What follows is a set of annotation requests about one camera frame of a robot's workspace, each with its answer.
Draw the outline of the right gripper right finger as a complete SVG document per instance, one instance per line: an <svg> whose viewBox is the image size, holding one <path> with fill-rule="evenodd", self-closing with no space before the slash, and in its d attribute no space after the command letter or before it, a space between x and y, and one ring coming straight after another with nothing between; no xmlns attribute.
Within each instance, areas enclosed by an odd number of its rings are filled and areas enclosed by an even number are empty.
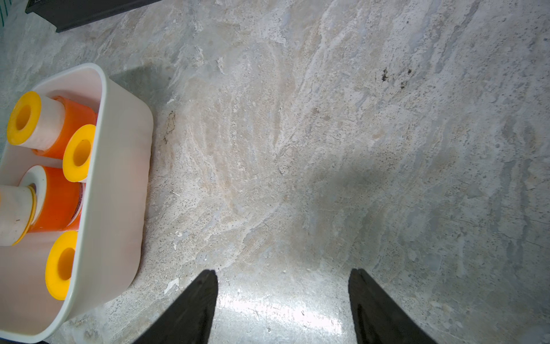
<svg viewBox="0 0 550 344"><path fill-rule="evenodd" d="M348 292L358 343L435 344L365 270L351 271Z"/></svg>

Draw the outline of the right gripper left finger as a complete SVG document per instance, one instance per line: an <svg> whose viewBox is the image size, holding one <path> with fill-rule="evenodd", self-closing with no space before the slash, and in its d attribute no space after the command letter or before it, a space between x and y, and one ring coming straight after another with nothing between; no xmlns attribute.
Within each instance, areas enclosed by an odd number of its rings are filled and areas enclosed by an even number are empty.
<svg viewBox="0 0 550 344"><path fill-rule="evenodd" d="M205 269L135 342L209 342L218 293L216 272Z"/></svg>

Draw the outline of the white storage box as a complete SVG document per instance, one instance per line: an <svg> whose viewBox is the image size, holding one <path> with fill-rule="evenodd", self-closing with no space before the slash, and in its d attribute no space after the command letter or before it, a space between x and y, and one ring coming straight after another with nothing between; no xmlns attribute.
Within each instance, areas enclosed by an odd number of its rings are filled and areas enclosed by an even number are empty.
<svg viewBox="0 0 550 344"><path fill-rule="evenodd" d="M92 108L97 130L65 300L54 299L44 281L58 232L30 233L1 248L1 337L21 343L43 341L66 320L121 295L134 280L154 125L150 108L93 63L45 78L34 91Z"/></svg>

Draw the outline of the yellow tape roll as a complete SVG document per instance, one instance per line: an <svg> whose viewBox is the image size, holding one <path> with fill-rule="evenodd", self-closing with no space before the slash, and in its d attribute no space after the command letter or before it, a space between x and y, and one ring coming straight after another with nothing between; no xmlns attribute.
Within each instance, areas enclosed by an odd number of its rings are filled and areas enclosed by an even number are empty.
<svg viewBox="0 0 550 344"><path fill-rule="evenodd" d="M1 246L17 245L29 231L37 198L30 186L1 185Z"/></svg>
<svg viewBox="0 0 550 344"><path fill-rule="evenodd" d="M69 140L62 160L64 177L73 183L86 183L94 147L96 126L80 127Z"/></svg>
<svg viewBox="0 0 550 344"><path fill-rule="evenodd" d="M13 146L49 150L60 137L65 109L58 100L29 91L17 101L7 124L7 140Z"/></svg>
<svg viewBox="0 0 550 344"><path fill-rule="evenodd" d="M77 231L64 232L53 244L47 258L44 280L49 294L56 300L65 300L70 289L77 235Z"/></svg>

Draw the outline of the orange tape roll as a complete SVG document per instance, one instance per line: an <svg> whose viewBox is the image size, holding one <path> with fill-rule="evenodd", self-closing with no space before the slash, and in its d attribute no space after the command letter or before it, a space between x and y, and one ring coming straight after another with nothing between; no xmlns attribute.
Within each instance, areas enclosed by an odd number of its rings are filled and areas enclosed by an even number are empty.
<svg viewBox="0 0 550 344"><path fill-rule="evenodd" d="M71 137L78 129L85 125L92 124L95 126L97 123L97 113L90 107L62 96L55 96L53 100L64 106L65 117L60 135L48 150L32 149L32 152L37 156L62 160Z"/></svg>
<svg viewBox="0 0 550 344"><path fill-rule="evenodd" d="M35 190L37 206L29 232L62 232L80 226L85 191L83 183L71 182L63 170L36 165L19 182Z"/></svg>

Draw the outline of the orange tape roll top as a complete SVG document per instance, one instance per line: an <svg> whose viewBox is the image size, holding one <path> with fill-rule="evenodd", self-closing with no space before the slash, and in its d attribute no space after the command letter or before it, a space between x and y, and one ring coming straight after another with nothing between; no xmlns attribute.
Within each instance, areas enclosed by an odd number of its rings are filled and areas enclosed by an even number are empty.
<svg viewBox="0 0 550 344"><path fill-rule="evenodd" d="M97 113L90 107L62 96L55 96L53 100L64 106L65 117L60 135L48 150L32 149L32 152L37 156L62 160L71 137L78 129L85 125L92 124L95 126L97 123Z"/></svg>

